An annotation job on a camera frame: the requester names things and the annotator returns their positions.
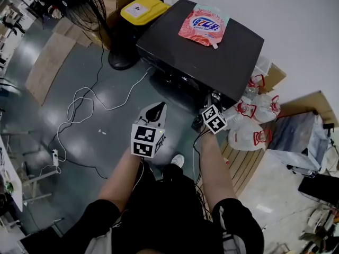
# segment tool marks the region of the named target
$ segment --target detergent pouch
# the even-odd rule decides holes
[[[216,49],[224,36],[228,20],[229,16],[220,9],[197,4],[182,24],[179,35]]]

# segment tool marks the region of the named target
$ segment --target concrete floor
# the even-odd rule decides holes
[[[84,48],[76,44],[53,81],[44,105],[39,106],[24,84],[41,49],[51,36],[52,27],[53,23],[42,30],[39,24],[34,23],[17,47],[6,73],[6,78],[19,87],[20,95],[11,93],[6,100],[6,113],[1,127],[15,131],[34,130],[30,136],[13,138],[11,141],[14,151],[33,152],[26,155],[25,159],[29,173],[34,175],[39,175],[45,165],[52,165],[51,153],[42,144],[48,145],[60,123],[66,121],[67,107],[72,102],[74,92],[85,86],[90,87],[96,81],[96,73],[101,65],[102,50],[99,46],[92,44]],[[124,102],[130,87],[145,74],[148,65],[140,61],[128,70],[115,71],[107,59],[108,52],[105,51],[103,69],[94,90],[106,107],[110,108]],[[194,113],[190,108],[180,107],[181,103],[175,103],[175,99],[169,101],[161,95],[158,92],[161,89],[155,89],[149,81],[151,72],[134,88],[125,106],[106,111],[95,101],[94,115],[90,119],[73,125],[60,134],[68,159],[83,165],[97,166],[103,176],[110,176],[129,145],[131,125],[139,111],[154,102],[165,101],[167,138],[153,159],[156,164],[153,170],[159,176],[159,165],[167,164],[179,151],[186,156],[184,173],[193,178],[192,144],[197,134],[190,125]],[[91,106],[92,103],[84,102],[77,111],[75,120],[88,116]],[[59,154],[64,155],[57,141],[52,143],[51,148],[57,148]],[[49,226],[53,220],[64,217],[59,227],[62,232],[66,232],[79,219],[85,207],[97,198],[105,179],[100,178],[94,169],[69,162],[61,163],[60,167],[62,174],[48,177],[39,184],[42,193],[52,192],[53,195],[28,204],[28,208],[40,229]],[[26,208],[18,214],[27,233],[37,230]]]

